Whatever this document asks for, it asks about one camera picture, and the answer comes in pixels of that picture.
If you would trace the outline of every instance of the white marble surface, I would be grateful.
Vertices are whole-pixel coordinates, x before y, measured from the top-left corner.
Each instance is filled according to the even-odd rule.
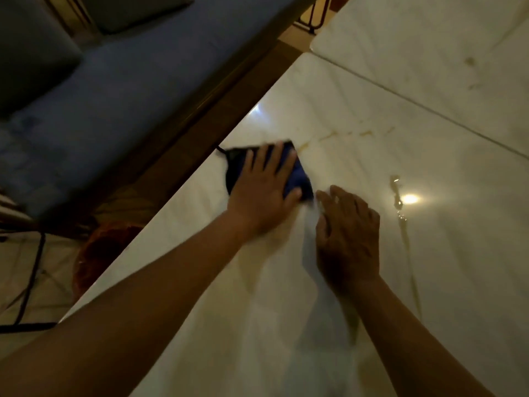
[[[529,0],[351,0],[313,52],[529,155]]]
[[[380,212],[382,275],[417,313],[414,276],[450,352],[497,395],[527,395],[529,162],[311,54],[222,145],[277,139],[294,141],[315,188],[339,184]],[[74,309],[206,226],[226,206],[225,170],[210,155]],[[394,176],[402,200],[419,198],[400,212],[406,229]],[[245,246],[133,395],[394,395],[316,269],[316,219],[302,206]]]

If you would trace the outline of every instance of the blue sofa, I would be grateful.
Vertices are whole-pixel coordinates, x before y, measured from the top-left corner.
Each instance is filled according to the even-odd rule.
[[[315,0],[195,0],[105,36],[0,123],[0,188],[48,228],[133,180]]]

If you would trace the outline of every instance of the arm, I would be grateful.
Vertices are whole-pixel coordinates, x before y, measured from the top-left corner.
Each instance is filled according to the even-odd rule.
[[[316,229],[320,269],[339,298],[354,304],[397,394],[493,396],[380,277],[378,213],[336,186],[317,197],[325,209]]]
[[[251,237],[283,221],[301,197],[282,192],[296,159],[276,174],[282,144],[248,153],[228,209],[155,262],[108,289],[0,363],[2,397],[127,396],[198,298]]]

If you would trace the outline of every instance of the forearm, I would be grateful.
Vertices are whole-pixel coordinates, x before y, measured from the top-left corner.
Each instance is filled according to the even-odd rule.
[[[378,277],[351,287],[353,303],[400,396],[487,396]]]
[[[0,395],[129,395],[245,238],[221,215],[4,360]]]

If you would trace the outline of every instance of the hand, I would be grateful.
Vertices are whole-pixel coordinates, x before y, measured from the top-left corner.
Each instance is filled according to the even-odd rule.
[[[359,196],[335,185],[331,195],[318,191],[323,205],[316,226],[318,266],[338,293],[379,277],[380,215]]]
[[[301,199],[300,188],[293,189],[283,199],[285,184],[296,162],[296,151],[290,151],[278,171],[283,143],[274,146],[265,167],[267,150],[268,145],[259,148],[253,167],[253,152],[247,152],[241,175],[228,201],[227,213],[243,225],[248,239],[278,226]]]

